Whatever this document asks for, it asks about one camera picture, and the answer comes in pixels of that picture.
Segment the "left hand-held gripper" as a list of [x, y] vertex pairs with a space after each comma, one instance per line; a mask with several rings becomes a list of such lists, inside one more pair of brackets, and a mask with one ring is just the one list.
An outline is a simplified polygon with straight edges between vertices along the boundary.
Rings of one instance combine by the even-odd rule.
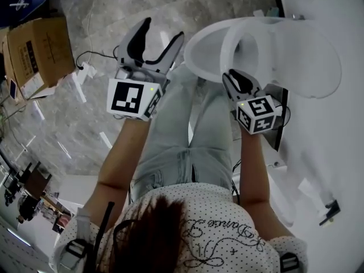
[[151, 18], [134, 25], [118, 46], [119, 67], [109, 80], [106, 111], [123, 118], [149, 121], [169, 84], [167, 73], [179, 54], [184, 33], [179, 32], [154, 61], [143, 60]]

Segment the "white power strip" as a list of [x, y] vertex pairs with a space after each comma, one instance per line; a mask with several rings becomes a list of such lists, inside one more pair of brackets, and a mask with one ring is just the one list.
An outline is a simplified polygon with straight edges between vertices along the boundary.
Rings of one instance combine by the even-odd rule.
[[81, 68], [79, 69], [79, 72], [77, 74], [77, 82], [82, 85], [87, 77], [93, 78], [96, 75], [97, 71], [92, 66], [89, 65], [86, 62], [83, 62], [81, 64]]

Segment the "printed brown cardboard box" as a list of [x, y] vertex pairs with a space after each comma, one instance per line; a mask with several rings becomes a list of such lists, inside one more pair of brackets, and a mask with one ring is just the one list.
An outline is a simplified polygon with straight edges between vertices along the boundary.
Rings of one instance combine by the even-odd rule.
[[76, 66], [63, 16], [29, 21], [8, 31], [2, 41], [5, 79], [18, 86], [16, 104], [54, 94]]

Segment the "black paper holder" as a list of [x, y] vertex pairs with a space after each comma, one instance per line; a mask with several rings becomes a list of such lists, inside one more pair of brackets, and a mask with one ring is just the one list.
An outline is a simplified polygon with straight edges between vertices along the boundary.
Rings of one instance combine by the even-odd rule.
[[334, 200], [332, 203], [327, 204], [325, 207], [328, 211], [325, 214], [325, 218], [319, 223], [319, 226], [324, 226], [327, 222], [332, 222], [333, 217], [339, 214], [339, 212], [341, 211], [337, 200]]

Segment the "person's right forearm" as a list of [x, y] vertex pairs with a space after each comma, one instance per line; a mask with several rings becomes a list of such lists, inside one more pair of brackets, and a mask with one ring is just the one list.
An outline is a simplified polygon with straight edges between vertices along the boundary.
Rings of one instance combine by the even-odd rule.
[[258, 205], [268, 205], [270, 185], [259, 135], [241, 128], [240, 205], [249, 211]]

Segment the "light grey trousers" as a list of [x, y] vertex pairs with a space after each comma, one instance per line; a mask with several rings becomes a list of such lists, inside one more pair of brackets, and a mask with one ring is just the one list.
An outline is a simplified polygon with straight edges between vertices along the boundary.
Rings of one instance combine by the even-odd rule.
[[219, 83], [206, 83], [208, 90], [189, 139], [198, 78], [181, 64], [169, 79], [131, 183], [132, 199], [156, 188], [186, 183], [207, 183], [231, 190], [233, 137], [225, 88]]

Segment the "person's left forearm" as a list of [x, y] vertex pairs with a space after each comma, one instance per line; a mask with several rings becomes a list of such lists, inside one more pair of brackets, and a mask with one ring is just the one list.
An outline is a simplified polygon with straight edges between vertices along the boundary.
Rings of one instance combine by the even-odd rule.
[[99, 173], [98, 185], [127, 192], [139, 163], [150, 121], [126, 119]]

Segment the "white toilet seat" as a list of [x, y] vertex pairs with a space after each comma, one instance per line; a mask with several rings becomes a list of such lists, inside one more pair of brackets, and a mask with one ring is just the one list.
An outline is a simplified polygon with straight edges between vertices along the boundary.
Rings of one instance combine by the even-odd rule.
[[234, 67], [261, 87], [275, 84], [306, 98], [325, 98], [341, 82], [341, 62], [329, 40], [303, 21], [246, 19], [231, 32], [240, 46]]

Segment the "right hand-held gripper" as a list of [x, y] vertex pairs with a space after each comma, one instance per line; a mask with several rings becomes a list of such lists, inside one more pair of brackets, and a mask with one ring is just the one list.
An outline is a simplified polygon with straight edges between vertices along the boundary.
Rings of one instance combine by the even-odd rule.
[[[222, 83], [230, 100], [237, 122], [249, 134], [259, 134], [275, 127], [276, 120], [282, 116], [282, 105], [271, 95], [260, 91], [260, 84], [250, 74], [230, 69], [229, 74], [222, 74]], [[245, 99], [237, 98], [237, 90], [248, 95]]]

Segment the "dotted white shirt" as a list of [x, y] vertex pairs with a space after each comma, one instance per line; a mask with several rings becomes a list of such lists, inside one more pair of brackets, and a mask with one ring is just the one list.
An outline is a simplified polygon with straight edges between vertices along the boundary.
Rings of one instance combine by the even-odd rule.
[[[295, 254], [300, 262], [299, 273], [307, 273], [307, 245], [304, 241], [282, 236], [262, 238], [250, 215], [233, 203], [229, 190], [203, 183], [171, 185], [153, 189], [127, 206], [113, 229], [123, 221], [141, 220], [148, 204], [156, 204], [159, 197], [167, 201], [182, 201], [183, 241], [181, 257], [172, 273], [280, 273], [280, 257]], [[70, 220], [55, 244], [50, 267], [55, 273], [59, 257], [68, 242], [77, 238], [78, 229], [86, 229], [86, 240], [95, 244], [99, 227], [87, 216]], [[101, 238], [96, 255], [96, 269], [111, 273], [113, 232], [110, 229]]]

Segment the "small metal item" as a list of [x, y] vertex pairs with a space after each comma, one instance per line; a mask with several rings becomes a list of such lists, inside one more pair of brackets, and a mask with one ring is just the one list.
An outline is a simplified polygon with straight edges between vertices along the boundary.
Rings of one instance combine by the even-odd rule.
[[25, 0], [19, 0], [16, 3], [10, 3], [10, 7], [13, 7], [16, 11], [19, 11], [20, 9], [25, 9], [29, 6], [29, 3], [27, 3]]

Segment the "white paper sheet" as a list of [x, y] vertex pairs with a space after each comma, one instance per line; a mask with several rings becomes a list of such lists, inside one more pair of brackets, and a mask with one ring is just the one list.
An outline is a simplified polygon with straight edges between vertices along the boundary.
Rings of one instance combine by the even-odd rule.
[[299, 184], [298, 189], [311, 200], [318, 212], [326, 209], [326, 206], [334, 201], [331, 193], [323, 189], [320, 183], [316, 181], [312, 182], [304, 178]]

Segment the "grey harness buckle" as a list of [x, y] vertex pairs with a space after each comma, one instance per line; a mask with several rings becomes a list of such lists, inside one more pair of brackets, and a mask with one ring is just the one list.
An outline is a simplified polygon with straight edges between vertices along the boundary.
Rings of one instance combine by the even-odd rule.
[[57, 269], [59, 273], [83, 273], [89, 244], [83, 239], [74, 239], [61, 251]]
[[280, 273], [299, 273], [300, 262], [293, 253], [285, 253], [280, 257]]

